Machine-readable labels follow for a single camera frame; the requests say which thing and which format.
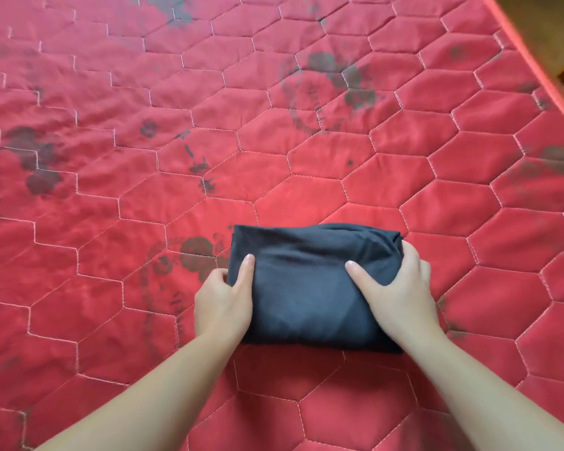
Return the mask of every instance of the dark gray folded garment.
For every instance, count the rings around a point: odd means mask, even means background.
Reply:
[[[397,275],[401,235],[352,224],[234,226],[228,284],[255,255],[253,319],[245,343],[302,343],[401,353],[345,270],[353,260],[382,285]]]

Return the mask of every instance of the person's right arm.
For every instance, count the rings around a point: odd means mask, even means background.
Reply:
[[[347,272],[383,330],[420,366],[478,451],[564,451],[564,424],[472,356],[438,324],[430,265],[403,242],[395,280],[379,285],[354,262]]]

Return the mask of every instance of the brown floor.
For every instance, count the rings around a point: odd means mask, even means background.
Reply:
[[[548,74],[564,71],[564,0],[497,0]]]

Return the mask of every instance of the hexagon pattern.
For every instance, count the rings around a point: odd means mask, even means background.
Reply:
[[[191,340],[234,224],[322,222],[400,231],[564,421],[564,114],[484,1],[0,0],[0,449]],[[455,449],[445,412],[403,356],[241,346],[182,449]]]

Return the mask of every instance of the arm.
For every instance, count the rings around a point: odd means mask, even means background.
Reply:
[[[426,373],[476,450],[564,451],[563,423],[445,336],[430,295],[430,265],[403,244],[403,264],[388,286],[347,263],[378,324]]]
[[[247,331],[253,270],[249,255],[232,288],[224,282],[226,269],[211,272],[196,294],[197,337],[37,451],[178,451]]]

